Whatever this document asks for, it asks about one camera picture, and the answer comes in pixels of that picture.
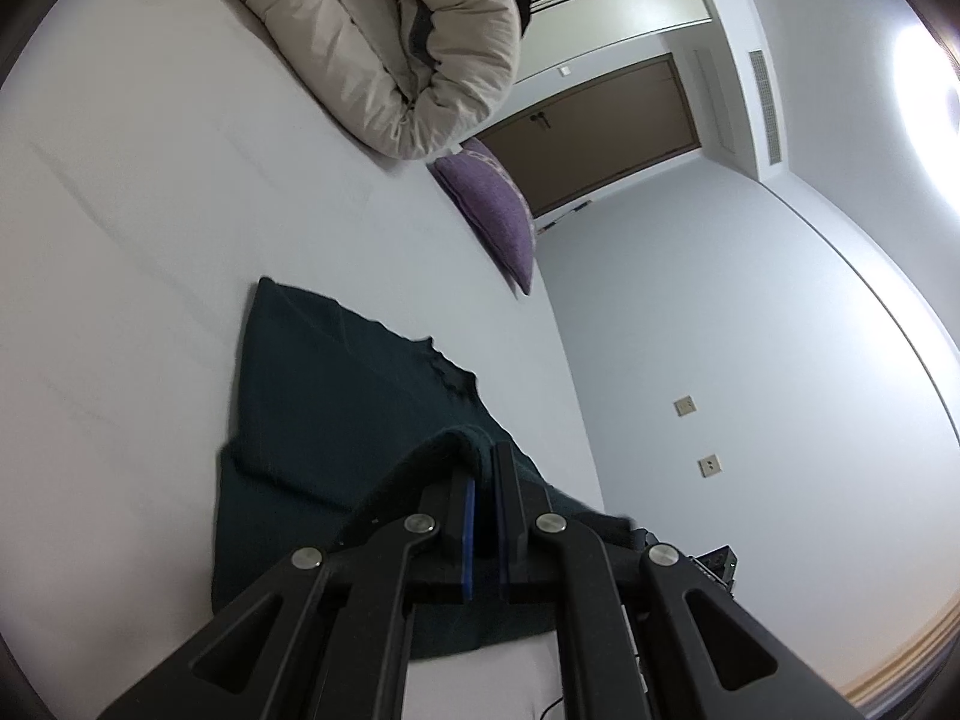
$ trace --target metal screw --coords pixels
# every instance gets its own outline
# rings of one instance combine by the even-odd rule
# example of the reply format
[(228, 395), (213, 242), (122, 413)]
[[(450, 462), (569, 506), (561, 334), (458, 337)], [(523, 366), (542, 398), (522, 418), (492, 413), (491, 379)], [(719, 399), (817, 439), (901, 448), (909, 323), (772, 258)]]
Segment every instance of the metal screw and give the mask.
[(411, 514), (403, 522), (403, 527), (410, 533), (430, 533), (437, 527), (437, 522), (429, 514)]
[(560, 533), (566, 530), (566, 520), (560, 514), (548, 512), (536, 518), (536, 526), (544, 533)]
[(316, 568), (323, 562), (323, 553), (314, 547), (302, 547), (294, 552), (290, 562), (294, 566), (307, 571), (310, 568)]
[(650, 556), (650, 560), (664, 567), (675, 565), (680, 560), (680, 553), (677, 552), (677, 548), (670, 546), (670, 544), (654, 544), (647, 554)]

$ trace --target brown door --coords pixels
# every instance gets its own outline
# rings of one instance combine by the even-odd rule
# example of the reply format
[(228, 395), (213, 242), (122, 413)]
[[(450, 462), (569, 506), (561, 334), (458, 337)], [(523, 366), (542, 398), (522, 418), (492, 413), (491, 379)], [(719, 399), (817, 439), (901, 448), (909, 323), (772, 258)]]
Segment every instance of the brown door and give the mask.
[(555, 95), (479, 138), (534, 215), (699, 146), (669, 56)]

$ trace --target purple cushion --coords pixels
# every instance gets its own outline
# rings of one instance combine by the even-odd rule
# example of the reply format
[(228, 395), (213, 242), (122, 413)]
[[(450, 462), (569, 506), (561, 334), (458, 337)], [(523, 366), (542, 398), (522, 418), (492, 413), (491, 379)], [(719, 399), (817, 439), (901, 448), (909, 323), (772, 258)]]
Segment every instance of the purple cushion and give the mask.
[(458, 154), (440, 157), (430, 172), (497, 261), (530, 294), (536, 232), (530, 208), (507, 170), (477, 138)]

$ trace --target bed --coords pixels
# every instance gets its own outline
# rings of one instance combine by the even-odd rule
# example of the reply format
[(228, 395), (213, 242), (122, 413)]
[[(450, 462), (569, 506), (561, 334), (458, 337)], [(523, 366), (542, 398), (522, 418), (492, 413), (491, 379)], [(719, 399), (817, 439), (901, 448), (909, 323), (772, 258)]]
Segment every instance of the bed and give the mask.
[[(547, 480), (602, 507), (539, 274), (516, 293), (424, 164), (344, 132), (237, 0), (59, 0), (0, 88), (0, 630), (59, 720), (209, 618), (263, 274), (433, 336)], [(405, 715), (559, 695), (548, 635), (414, 664)]]

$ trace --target light switch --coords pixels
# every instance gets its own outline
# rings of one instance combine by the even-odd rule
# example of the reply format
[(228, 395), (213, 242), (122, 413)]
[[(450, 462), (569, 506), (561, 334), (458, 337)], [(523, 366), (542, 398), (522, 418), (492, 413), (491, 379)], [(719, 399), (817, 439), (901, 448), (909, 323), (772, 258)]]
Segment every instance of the light switch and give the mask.
[(693, 398), (689, 395), (682, 397), (678, 401), (675, 401), (673, 408), (677, 410), (677, 416), (686, 416), (689, 413), (694, 413), (695, 410), (697, 410), (697, 406), (693, 402)]
[(720, 458), (716, 455), (710, 455), (707, 458), (697, 461), (698, 466), (700, 467), (700, 472), (704, 475), (704, 479), (707, 476), (713, 476), (714, 474), (719, 474), (723, 470), (723, 466), (720, 464)]

